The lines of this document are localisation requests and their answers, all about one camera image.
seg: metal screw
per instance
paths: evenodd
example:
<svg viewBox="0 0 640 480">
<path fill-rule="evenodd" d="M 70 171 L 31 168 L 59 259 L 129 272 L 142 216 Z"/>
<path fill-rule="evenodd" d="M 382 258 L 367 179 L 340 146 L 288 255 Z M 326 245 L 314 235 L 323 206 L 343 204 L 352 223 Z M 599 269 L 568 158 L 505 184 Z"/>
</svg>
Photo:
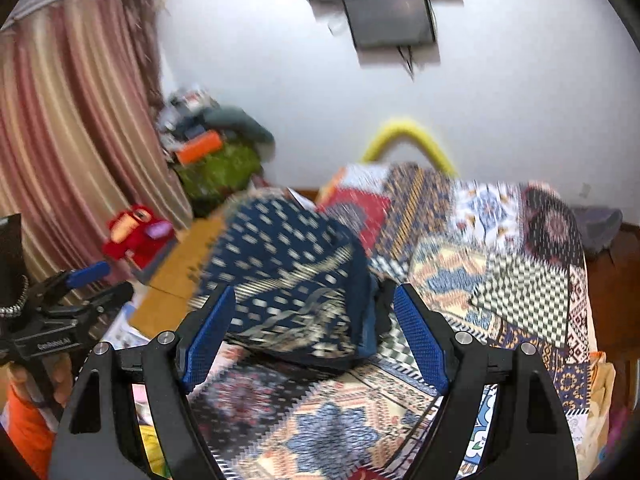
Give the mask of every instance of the metal screw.
<svg viewBox="0 0 640 480">
<path fill-rule="evenodd" d="M 162 332 L 158 336 L 158 342 L 161 345 L 168 345 L 169 343 L 173 342 L 174 339 L 175 339 L 175 334 L 173 332 L 170 332 L 169 330 L 167 330 L 166 332 Z"/>
<path fill-rule="evenodd" d="M 94 353 L 98 355 L 102 355 L 106 353 L 108 349 L 109 349 L 109 343 L 105 343 L 103 341 L 101 343 L 98 343 L 96 346 L 94 346 Z"/>
<path fill-rule="evenodd" d="M 456 334 L 456 341 L 461 345 L 468 345 L 474 340 L 472 335 L 469 332 L 458 332 Z"/>
<path fill-rule="evenodd" d="M 520 345 L 520 350 L 522 350 L 526 355 L 533 355 L 536 353 L 536 347 L 531 343 L 522 343 Z"/>
</svg>

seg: pink curtain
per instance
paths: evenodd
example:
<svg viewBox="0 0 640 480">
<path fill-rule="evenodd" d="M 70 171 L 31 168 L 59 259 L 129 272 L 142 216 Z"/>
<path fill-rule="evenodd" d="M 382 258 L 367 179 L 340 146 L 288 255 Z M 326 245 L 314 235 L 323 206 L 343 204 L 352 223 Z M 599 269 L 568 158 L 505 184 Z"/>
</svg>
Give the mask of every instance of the pink curtain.
<svg viewBox="0 0 640 480">
<path fill-rule="evenodd" d="M 108 220 L 131 203 L 177 229 L 190 222 L 152 122 L 155 37 L 139 21 L 152 13 L 136 10 L 145 2 L 61 0 L 0 34 L 0 216 L 22 213 L 38 279 L 100 260 Z"/>
</svg>

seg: orange sleeve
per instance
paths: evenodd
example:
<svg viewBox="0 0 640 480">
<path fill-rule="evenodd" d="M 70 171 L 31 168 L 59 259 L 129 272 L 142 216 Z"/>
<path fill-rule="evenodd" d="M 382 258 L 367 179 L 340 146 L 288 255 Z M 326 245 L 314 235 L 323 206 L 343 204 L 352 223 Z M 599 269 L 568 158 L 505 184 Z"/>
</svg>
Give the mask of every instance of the orange sleeve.
<svg viewBox="0 0 640 480">
<path fill-rule="evenodd" d="M 38 409 L 18 397 L 11 385 L 7 394 L 7 405 L 9 438 L 40 480 L 47 480 L 51 449 L 56 435 L 49 430 Z"/>
</svg>

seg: bed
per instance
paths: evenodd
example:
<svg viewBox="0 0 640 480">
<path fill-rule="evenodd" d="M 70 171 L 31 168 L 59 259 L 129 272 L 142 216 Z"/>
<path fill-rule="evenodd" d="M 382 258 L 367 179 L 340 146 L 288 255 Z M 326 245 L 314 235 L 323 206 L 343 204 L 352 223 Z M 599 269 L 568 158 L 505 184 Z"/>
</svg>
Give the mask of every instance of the bed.
<svg viewBox="0 0 640 480">
<path fill-rule="evenodd" d="M 596 352 L 575 218 L 551 188 L 451 179 L 416 164 L 353 164 L 322 191 L 318 210 L 359 234 L 373 273 L 411 283 L 455 329 L 503 348 L 536 346 L 580 477 L 588 474 L 606 436 L 612 377 Z M 401 480 L 440 398 L 390 317 L 377 355 L 344 373 L 224 344 L 190 401 L 226 476 Z M 459 478 L 478 468 L 495 395 L 485 388 Z"/>
</svg>

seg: clutter pile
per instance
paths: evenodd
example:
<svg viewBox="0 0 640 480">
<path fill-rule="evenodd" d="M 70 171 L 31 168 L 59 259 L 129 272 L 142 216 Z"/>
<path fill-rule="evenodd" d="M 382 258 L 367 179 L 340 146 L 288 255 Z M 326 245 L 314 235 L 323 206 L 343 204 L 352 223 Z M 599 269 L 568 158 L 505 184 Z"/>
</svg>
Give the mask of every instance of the clutter pile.
<svg viewBox="0 0 640 480">
<path fill-rule="evenodd" d="M 260 174 L 259 145 L 273 135 L 242 109 L 221 106 L 202 89 L 172 94 L 156 121 L 168 164 L 178 174 L 196 218 L 207 217 Z"/>
</svg>

